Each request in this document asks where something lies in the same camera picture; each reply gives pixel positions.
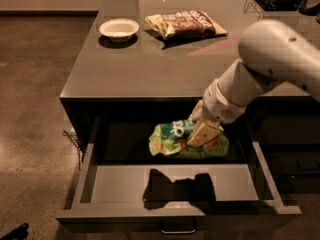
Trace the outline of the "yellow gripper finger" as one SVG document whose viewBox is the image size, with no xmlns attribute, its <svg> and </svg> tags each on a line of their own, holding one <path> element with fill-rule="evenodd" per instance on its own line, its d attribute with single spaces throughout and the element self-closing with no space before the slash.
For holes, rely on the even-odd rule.
<svg viewBox="0 0 320 240">
<path fill-rule="evenodd" d="M 190 121 L 196 122 L 196 121 L 201 120 L 203 118 L 202 106 L 203 106 L 203 102 L 201 100 L 199 100 L 197 102 L 196 106 L 194 107 L 194 109 L 192 110 L 191 114 L 188 117 L 188 119 Z"/>
<path fill-rule="evenodd" d="M 217 137 L 220 133 L 219 124 L 209 119 L 199 119 L 195 122 L 192 133 L 187 139 L 187 145 L 200 147 Z"/>
</svg>

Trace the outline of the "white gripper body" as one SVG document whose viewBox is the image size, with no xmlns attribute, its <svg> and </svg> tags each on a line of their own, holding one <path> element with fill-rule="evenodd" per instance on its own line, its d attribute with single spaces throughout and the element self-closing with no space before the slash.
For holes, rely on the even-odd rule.
<svg viewBox="0 0 320 240">
<path fill-rule="evenodd" d="M 205 90 L 202 98 L 202 114 L 220 124 L 235 122 L 244 112 L 245 107 L 239 107 L 229 102 L 218 87 L 218 81 L 214 80 Z"/>
</svg>

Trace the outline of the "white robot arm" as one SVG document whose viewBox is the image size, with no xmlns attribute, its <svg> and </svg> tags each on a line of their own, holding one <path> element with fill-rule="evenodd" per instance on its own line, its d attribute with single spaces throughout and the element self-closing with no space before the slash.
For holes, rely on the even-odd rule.
<svg viewBox="0 0 320 240">
<path fill-rule="evenodd" d="M 238 53 L 189 116 L 195 123 L 189 146 L 216 138 L 220 125 L 233 123 L 254 99 L 283 82 L 320 101 L 320 50 L 288 25 L 276 20 L 252 24 L 240 37 Z"/>
</svg>

